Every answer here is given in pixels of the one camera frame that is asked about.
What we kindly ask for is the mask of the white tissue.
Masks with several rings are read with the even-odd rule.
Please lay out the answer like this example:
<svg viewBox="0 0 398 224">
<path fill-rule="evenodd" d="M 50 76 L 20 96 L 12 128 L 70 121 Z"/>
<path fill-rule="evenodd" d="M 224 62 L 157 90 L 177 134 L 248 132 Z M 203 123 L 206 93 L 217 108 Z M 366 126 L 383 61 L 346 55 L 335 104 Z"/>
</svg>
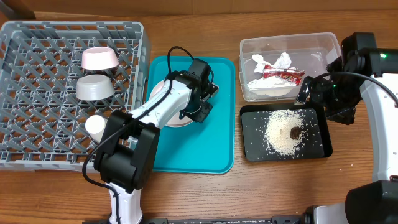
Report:
<svg viewBox="0 0 398 224">
<path fill-rule="evenodd" d="M 288 53 L 281 53 L 274 64 L 264 60 L 259 54 L 252 55 L 252 59 L 257 63 L 255 73 L 261 73 L 262 77 L 254 79 L 248 83 L 249 90 L 265 90 L 267 88 L 293 87 L 297 84 L 288 78 L 282 77 L 282 72 L 288 69 L 292 63 Z"/>
</svg>

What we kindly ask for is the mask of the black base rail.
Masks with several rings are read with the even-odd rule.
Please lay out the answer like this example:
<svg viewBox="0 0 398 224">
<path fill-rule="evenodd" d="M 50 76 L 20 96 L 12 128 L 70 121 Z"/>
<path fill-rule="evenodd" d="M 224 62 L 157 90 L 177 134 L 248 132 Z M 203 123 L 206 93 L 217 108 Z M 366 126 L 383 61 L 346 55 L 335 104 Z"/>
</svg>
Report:
<svg viewBox="0 0 398 224">
<path fill-rule="evenodd" d="M 271 218 L 240 218 L 240 219 L 191 219 L 168 220 L 166 218 L 148 218 L 141 220 L 140 224 L 314 224 L 309 213 L 301 215 L 280 215 Z"/>
</svg>

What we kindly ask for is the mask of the grey bowl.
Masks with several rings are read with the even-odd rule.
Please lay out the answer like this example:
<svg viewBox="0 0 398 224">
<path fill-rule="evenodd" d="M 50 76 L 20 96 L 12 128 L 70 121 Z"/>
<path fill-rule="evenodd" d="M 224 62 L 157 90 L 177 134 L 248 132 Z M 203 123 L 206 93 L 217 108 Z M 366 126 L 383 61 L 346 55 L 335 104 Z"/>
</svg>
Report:
<svg viewBox="0 0 398 224">
<path fill-rule="evenodd" d="M 76 83 L 76 97 L 84 101 L 96 101 L 115 94 L 111 79 L 105 75 L 87 75 Z"/>
</svg>

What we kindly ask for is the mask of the large white plate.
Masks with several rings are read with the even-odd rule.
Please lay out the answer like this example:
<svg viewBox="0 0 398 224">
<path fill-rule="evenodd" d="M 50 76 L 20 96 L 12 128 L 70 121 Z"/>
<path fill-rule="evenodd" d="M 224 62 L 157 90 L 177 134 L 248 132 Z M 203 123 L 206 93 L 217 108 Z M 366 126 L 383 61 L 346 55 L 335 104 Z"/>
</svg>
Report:
<svg viewBox="0 0 398 224">
<path fill-rule="evenodd" d="M 164 81 L 158 82 L 158 84 L 156 84 L 156 86 L 152 89 L 149 98 L 151 99 L 153 96 L 155 96 L 162 89 L 163 85 L 164 85 Z M 174 114 L 174 116 L 168 121 L 166 126 L 172 127 L 172 128 L 179 128 L 179 127 L 189 125 L 193 122 L 193 120 L 191 120 L 187 116 L 184 116 L 182 119 L 180 119 L 179 116 L 180 116 L 179 112 Z"/>
</svg>

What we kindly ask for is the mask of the clear plastic waste bin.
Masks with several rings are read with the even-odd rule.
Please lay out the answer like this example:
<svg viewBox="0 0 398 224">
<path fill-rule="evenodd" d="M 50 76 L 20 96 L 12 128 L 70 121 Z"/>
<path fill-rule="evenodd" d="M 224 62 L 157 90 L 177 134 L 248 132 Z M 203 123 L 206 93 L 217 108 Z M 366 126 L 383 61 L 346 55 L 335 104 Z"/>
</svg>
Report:
<svg viewBox="0 0 398 224">
<path fill-rule="evenodd" d="M 303 71 L 304 77 L 326 72 L 327 65 L 341 56 L 336 36 L 331 32 L 280 35 L 244 39 L 240 42 L 239 79 L 243 98 L 248 102 L 292 100 L 300 90 L 296 86 L 253 86 L 261 79 L 265 64 L 282 65 Z"/>
</svg>

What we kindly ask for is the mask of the grey plastic dish rack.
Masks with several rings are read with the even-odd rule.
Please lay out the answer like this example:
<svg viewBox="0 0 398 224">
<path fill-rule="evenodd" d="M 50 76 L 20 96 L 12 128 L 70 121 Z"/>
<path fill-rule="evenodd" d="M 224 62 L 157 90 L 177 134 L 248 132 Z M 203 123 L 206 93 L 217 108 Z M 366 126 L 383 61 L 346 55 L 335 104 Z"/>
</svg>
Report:
<svg viewBox="0 0 398 224">
<path fill-rule="evenodd" d="M 115 94 L 81 101 L 84 50 L 110 47 L 106 71 Z M 1 27 L 1 169 L 81 171 L 96 143 L 85 129 L 93 115 L 142 104 L 150 41 L 140 22 L 9 21 Z"/>
</svg>

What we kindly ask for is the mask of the red snack wrapper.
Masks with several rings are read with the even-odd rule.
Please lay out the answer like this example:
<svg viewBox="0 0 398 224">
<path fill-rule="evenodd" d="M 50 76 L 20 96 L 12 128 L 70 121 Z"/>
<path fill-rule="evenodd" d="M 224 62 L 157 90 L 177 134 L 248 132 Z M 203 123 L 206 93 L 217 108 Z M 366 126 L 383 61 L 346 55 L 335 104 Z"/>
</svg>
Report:
<svg viewBox="0 0 398 224">
<path fill-rule="evenodd" d="M 304 70 L 297 70 L 295 68 L 274 68 L 271 65 L 264 66 L 263 78 L 279 77 L 289 84 L 298 86 L 305 74 Z"/>
</svg>

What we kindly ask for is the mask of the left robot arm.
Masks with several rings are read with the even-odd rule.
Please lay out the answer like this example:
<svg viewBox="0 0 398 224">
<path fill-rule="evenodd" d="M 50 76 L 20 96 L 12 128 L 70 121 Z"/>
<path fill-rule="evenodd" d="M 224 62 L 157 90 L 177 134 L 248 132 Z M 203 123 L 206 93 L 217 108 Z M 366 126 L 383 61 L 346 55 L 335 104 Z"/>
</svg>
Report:
<svg viewBox="0 0 398 224">
<path fill-rule="evenodd" d="M 208 99 L 218 91 L 213 77 L 209 64 L 195 58 L 188 70 L 170 72 L 162 89 L 142 106 L 111 113 L 90 154 L 99 186 L 111 194 L 110 223 L 140 223 L 140 190 L 152 172 L 161 129 L 175 114 L 204 122 L 212 109 Z"/>
</svg>

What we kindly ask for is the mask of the teal serving tray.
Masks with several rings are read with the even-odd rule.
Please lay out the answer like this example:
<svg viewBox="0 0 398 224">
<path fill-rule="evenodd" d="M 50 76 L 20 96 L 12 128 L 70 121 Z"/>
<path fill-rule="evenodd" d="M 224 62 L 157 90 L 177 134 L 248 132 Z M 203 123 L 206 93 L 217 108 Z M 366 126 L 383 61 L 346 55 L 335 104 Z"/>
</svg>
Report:
<svg viewBox="0 0 398 224">
<path fill-rule="evenodd" d="M 203 57 L 208 62 L 219 86 L 209 99 L 213 108 L 203 123 L 192 122 L 182 127 L 164 127 L 160 133 L 154 170 L 224 174 L 233 166 L 236 70 L 227 58 Z"/>
</svg>

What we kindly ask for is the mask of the brown food scrap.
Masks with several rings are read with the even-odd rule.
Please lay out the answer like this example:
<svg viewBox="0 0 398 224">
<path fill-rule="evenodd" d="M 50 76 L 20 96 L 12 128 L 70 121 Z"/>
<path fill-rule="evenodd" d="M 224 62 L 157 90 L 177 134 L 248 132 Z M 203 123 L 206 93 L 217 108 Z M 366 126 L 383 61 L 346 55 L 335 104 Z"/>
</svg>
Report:
<svg viewBox="0 0 398 224">
<path fill-rule="evenodd" d="M 299 140 L 302 136 L 302 128 L 298 126 L 294 126 L 290 130 L 290 138 L 293 140 Z"/>
</svg>

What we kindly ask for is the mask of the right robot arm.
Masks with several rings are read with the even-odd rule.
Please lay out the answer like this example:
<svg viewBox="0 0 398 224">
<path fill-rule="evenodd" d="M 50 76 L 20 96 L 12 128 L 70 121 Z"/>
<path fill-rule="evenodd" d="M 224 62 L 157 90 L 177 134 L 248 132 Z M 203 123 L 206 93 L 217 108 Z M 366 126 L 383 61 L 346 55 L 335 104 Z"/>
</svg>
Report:
<svg viewBox="0 0 398 224">
<path fill-rule="evenodd" d="M 353 124 L 364 101 L 373 144 L 373 181 L 350 190 L 344 202 L 307 209 L 301 223 L 397 223 L 397 50 L 377 47 L 370 32 L 341 43 L 326 73 L 305 78 L 298 105 L 322 106 L 326 118 Z"/>
</svg>

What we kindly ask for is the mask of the small pink-white bowl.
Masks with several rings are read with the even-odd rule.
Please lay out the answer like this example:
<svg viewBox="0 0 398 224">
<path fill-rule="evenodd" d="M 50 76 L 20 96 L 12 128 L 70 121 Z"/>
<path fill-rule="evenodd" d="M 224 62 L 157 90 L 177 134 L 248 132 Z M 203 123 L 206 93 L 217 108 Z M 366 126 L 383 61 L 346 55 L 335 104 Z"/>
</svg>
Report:
<svg viewBox="0 0 398 224">
<path fill-rule="evenodd" d="M 86 70 L 106 70 L 118 65 L 116 52 L 110 47 L 92 47 L 82 53 L 81 66 Z"/>
</svg>

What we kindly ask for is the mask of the white cup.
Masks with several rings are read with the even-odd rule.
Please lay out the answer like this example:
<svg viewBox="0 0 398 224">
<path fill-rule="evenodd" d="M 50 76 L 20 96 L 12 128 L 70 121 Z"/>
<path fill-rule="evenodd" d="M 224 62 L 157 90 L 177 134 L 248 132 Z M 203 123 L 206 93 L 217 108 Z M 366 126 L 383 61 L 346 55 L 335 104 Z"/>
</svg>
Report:
<svg viewBox="0 0 398 224">
<path fill-rule="evenodd" d="M 101 142 L 107 121 L 106 118 L 100 115 L 90 116 L 86 120 L 85 129 L 95 142 Z"/>
</svg>

